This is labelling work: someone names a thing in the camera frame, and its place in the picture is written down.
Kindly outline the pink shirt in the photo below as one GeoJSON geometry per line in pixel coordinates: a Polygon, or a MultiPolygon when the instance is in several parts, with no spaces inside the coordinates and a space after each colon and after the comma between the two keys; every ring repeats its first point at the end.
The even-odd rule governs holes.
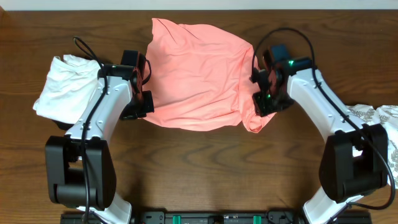
{"type": "Polygon", "coordinates": [[[250,81],[257,66],[253,46],[207,24],[176,24],[152,19],[152,41],[143,86],[152,93],[154,112],[146,121],[165,128],[211,131],[242,123],[258,133],[273,115],[256,114],[250,81]]]}

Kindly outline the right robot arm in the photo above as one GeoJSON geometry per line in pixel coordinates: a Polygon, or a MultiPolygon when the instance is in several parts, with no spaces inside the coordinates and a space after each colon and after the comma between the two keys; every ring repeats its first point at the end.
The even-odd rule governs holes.
{"type": "Polygon", "coordinates": [[[387,185],[387,131],[353,114],[324,82],[309,57],[292,58],[284,45],[269,47],[265,69],[254,69],[251,81],[255,112],[261,117],[297,103],[317,127],[325,149],[318,176],[321,187],[307,201],[294,223],[361,223],[345,210],[387,185]]]}

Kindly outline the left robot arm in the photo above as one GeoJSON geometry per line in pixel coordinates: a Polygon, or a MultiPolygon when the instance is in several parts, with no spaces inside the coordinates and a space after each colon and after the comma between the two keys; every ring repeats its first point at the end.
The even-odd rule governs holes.
{"type": "Polygon", "coordinates": [[[98,71],[98,87],[78,121],[64,136],[45,145],[49,198],[83,212],[73,223],[131,223],[132,205],[116,193],[116,173],[109,140],[119,120],[144,118],[154,111],[147,59],[125,50],[120,64],[98,71]]]}

